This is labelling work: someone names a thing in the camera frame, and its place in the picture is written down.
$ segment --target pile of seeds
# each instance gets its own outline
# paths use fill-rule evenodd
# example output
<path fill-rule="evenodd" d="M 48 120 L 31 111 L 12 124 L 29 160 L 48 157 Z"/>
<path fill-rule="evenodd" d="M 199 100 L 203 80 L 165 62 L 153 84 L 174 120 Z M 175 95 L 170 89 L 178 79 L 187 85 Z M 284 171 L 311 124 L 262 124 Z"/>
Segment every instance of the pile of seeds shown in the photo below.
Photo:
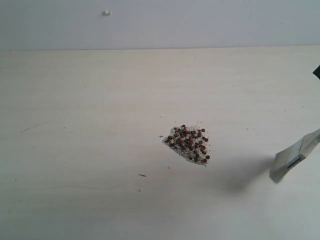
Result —
<path fill-rule="evenodd" d="M 171 129 L 170 135 L 164 138 L 163 143 L 189 162 L 206 165 L 210 156 L 207 148 L 209 139 L 205 132 L 204 128 L 197 126 L 176 126 Z"/>

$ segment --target white table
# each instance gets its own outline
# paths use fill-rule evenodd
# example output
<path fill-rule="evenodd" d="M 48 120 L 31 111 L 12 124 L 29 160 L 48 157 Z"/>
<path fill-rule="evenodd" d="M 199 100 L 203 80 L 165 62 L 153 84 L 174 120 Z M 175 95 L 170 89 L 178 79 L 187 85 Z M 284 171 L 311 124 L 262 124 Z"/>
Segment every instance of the white table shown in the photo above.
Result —
<path fill-rule="evenodd" d="M 0 53 L 0 239 L 318 240 L 320 46 Z M 207 167 L 161 143 L 209 131 Z"/>

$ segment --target light wood surface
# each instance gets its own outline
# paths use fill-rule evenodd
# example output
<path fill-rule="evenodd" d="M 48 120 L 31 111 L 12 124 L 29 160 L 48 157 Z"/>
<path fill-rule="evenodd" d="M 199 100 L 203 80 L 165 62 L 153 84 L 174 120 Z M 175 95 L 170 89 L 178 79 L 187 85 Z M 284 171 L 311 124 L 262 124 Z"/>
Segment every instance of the light wood surface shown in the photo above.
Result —
<path fill-rule="evenodd" d="M 320 46 L 0 52 L 3 240 L 318 240 Z M 209 133 L 207 167 L 161 143 Z"/>

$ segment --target spice pile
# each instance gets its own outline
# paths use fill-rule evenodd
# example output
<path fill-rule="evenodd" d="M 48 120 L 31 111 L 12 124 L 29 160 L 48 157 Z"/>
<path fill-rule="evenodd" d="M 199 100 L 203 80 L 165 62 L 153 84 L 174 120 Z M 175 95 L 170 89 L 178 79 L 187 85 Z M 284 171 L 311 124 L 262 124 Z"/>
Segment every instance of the spice pile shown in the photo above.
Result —
<path fill-rule="evenodd" d="M 163 139 L 163 143 L 189 162 L 205 166 L 210 159 L 207 149 L 209 139 L 205 137 L 205 132 L 204 128 L 197 126 L 176 126 Z"/>

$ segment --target black object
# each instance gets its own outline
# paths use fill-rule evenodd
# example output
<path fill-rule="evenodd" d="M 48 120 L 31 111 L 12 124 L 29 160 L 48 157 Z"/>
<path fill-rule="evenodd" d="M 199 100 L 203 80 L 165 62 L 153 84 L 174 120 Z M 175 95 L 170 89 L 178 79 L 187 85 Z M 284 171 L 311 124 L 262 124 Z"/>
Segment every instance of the black object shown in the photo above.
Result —
<path fill-rule="evenodd" d="M 320 66 L 318 66 L 318 68 L 314 70 L 313 74 L 316 75 L 318 79 L 320 79 Z"/>

